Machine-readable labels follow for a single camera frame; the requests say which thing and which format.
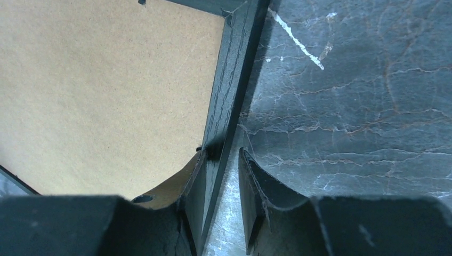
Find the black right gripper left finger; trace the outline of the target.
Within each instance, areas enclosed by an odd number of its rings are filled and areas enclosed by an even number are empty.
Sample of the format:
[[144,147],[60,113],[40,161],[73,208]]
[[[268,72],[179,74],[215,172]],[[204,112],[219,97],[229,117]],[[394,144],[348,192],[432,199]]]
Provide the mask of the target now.
[[188,196],[199,150],[175,175],[127,200],[117,195],[1,198],[1,255],[194,255]]

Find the black picture frame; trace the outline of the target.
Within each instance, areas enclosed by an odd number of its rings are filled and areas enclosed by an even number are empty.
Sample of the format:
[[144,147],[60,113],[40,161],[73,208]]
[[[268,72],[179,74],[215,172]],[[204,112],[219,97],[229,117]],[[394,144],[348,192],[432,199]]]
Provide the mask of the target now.
[[[169,2],[218,15],[224,19],[219,58],[208,106],[203,143],[195,151],[195,153],[199,150],[206,152],[206,163],[193,183],[195,192],[190,194],[187,199],[187,214],[190,215],[190,227],[196,240],[196,254],[194,255],[200,255],[204,249],[209,222],[212,218],[216,196],[221,185],[222,174],[235,134],[244,93],[252,70],[269,3],[268,1]],[[24,183],[18,176],[8,171],[2,165],[1,169],[17,177],[20,183]],[[31,194],[29,196],[83,195],[42,195],[32,187],[30,188]],[[117,196],[127,200],[133,200],[138,197],[128,199],[122,195]]]

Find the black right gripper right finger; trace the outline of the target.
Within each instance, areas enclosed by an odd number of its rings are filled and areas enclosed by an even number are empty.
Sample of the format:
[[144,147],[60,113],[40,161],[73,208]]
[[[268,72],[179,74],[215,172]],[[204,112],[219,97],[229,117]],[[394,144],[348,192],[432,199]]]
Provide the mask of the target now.
[[238,152],[247,255],[451,255],[451,210],[426,196],[304,196]]

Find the brown backing board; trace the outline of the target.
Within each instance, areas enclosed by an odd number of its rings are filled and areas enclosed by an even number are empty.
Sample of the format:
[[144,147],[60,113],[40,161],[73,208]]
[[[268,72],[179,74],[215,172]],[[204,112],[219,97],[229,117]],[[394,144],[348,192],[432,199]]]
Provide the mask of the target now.
[[1,165],[42,195],[157,186],[203,143],[223,26],[169,1],[1,1]]

